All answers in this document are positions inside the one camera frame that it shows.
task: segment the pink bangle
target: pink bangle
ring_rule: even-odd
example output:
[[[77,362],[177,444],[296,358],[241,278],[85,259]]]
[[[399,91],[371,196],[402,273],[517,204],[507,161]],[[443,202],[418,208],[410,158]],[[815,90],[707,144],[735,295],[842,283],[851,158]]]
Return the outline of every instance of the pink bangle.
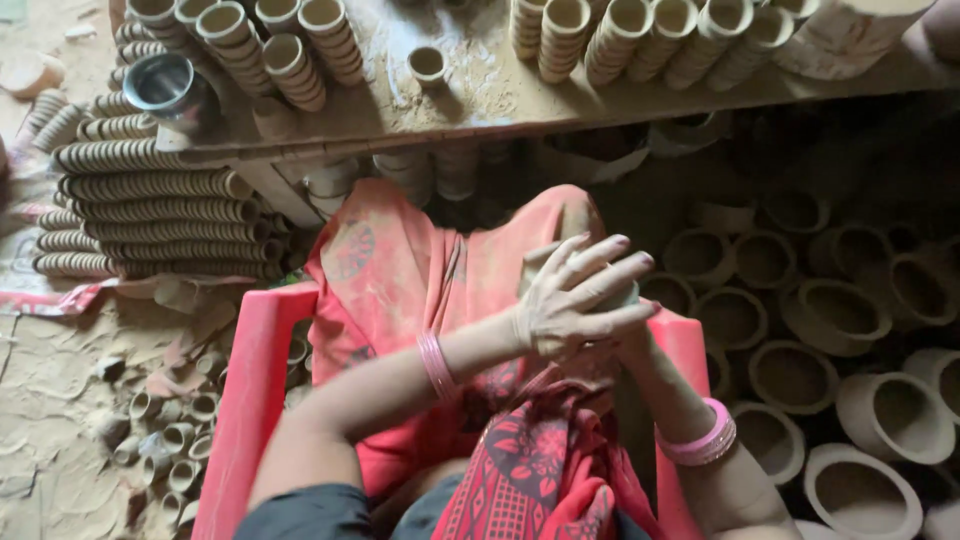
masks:
[[[452,404],[457,397],[456,385],[450,375],[450,368],[446,365],[444,353],[440,350],[437,335],[432,331],[425,331],[417,338],[417,344],[420,345],[420,358],[426,368],[426,375],[433,383],[437,397],[441,403]]]
[[[711,398],[704,398],[704,403],[716,413],[717,421],[710,433],[701,439],[684,444],[669,443],[663,440],[660,429],[654,426],[654,438],[663,455],[670,461],[686,467],[697,467],[716,461],[733,447],[733,441],[736,440],[736,422],[730,412],[722,403]]]

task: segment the woman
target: woman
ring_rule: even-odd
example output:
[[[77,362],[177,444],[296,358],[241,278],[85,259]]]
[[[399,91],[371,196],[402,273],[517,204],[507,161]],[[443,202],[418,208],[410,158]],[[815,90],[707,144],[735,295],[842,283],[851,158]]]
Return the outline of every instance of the woman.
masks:
[[[422,472],[372,513],[363,490],[354,445],[438,397],[452,399],[455,384],[519,356],[563,364],[616,352],[661,447],[681,465],[684,496],[705,536],[801,540],[773,484],[731,437],[725,409],[697,396],[653,343],[646,321],[660,306],[590,312],[653,268],[642,252],[610,264],[628,245],[621,235],[593,245],[588,234],[569,238],[514,307],[439,339],[428,332],[418,348],[362,363],[317,388],[281,419],[235,538],[662,538],[614,435],[591,409],[602,390],[548,380],[557,373],[551,369],[491,420],[470,460]]]

